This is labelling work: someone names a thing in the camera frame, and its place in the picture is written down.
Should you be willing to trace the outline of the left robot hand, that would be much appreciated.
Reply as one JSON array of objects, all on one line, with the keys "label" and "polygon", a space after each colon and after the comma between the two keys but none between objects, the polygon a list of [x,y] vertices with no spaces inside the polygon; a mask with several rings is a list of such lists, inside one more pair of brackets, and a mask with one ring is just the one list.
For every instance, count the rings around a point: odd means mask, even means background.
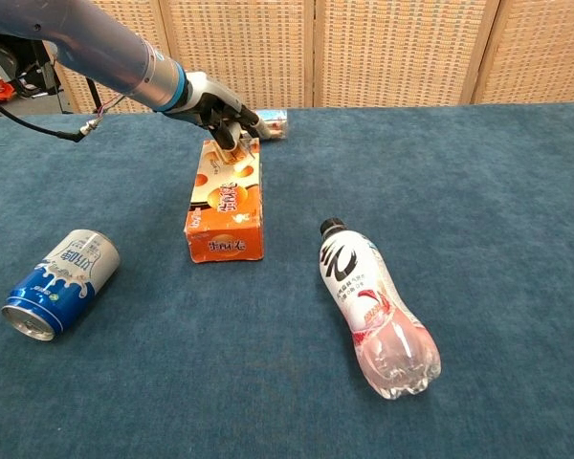
[{"label": "left robot hand", "polygon": [[166,116],[208,130],[224,151],[238,146],[242,130],[261,140],[272,137],[265,121],[228,86],[204,72],[191,72],[187,80],[176,104],[164,111]]}]

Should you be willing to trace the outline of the orange snack box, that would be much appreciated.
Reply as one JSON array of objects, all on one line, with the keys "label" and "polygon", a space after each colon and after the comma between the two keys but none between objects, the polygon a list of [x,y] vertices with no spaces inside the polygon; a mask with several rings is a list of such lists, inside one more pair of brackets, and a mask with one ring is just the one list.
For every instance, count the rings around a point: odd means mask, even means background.
[{"label": "orange snack box", "polygon": [[231,152],[203,143],[184,234],[195,263],[260,260],[264,256],[258,139]]}]

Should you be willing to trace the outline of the clear plastic biscuit jar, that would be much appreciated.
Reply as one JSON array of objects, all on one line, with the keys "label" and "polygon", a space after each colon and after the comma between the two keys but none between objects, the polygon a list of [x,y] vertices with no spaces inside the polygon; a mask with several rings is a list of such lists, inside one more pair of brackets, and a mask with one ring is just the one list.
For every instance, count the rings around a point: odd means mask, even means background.
[{"label": "clear plastic biscuit jar", "polygon": [[256,130],[261,140],[282,140],[287,137],[288,112],[285,109],[260,109],[255,113],[259,117]]}]

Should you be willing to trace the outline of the black tripod stand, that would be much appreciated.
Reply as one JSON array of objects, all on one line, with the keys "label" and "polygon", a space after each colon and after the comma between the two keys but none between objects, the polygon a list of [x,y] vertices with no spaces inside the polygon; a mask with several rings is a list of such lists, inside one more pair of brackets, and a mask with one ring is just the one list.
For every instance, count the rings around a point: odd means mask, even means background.
[{"label": "black tripod stand", "polygon": [[85,78],[85,81],[87,83],[90,95],[95,105],[95,113],[98,115],[103,106],[103,103],[101,101],[97,85],[95,81],[89,77]]}]

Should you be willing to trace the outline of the black office chair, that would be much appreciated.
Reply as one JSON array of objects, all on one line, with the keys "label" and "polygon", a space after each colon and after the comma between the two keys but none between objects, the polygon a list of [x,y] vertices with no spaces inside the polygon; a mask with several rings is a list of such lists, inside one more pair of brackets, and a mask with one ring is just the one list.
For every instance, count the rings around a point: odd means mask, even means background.
[{"label": "black office chair", "polygon": [[0,77],[24,98],[59,93],[59,78],[38,40],[0,33]]}]

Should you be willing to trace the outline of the blue felt table cover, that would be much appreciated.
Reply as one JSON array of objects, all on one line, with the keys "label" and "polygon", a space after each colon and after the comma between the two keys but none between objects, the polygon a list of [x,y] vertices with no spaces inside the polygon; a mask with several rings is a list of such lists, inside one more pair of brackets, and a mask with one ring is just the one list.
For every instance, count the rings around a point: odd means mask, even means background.
[{"label": "blue felt table cover", "polygon": [[[205,137],[0,118],[0,459],[574,459],[574,104],[291,111],[261,149],[259,262],[189,258]],[[430,330],[425,392],[364,379],[320,278],[329,217]],[[67,331],[28,337],[1,308],[77,229],[120,265]]]}]

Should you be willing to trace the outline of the blue white drink can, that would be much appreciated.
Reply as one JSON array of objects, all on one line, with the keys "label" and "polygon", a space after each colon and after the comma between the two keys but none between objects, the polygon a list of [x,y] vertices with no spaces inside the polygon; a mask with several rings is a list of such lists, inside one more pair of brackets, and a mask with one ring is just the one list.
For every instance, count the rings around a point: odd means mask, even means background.
[{"label": "blue white drink can", "polygon": [[74,229],[11,290],[1,313],[24,335],[50,341],[75,323],[120,262],[106,235]]}]

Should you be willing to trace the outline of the clear bottle white pink label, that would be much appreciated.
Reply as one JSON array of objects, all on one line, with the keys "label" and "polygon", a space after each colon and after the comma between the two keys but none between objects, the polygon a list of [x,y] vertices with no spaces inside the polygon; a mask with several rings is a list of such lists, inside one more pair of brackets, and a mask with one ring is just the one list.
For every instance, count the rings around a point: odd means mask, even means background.
[{"label": "clear bottle white pink label", "polygon": [[320,276],[367,382],[389,400],[426,390],[441,373],[438,349],[399,296],[377,247],[338,218],[324,220],[320,234]]}]

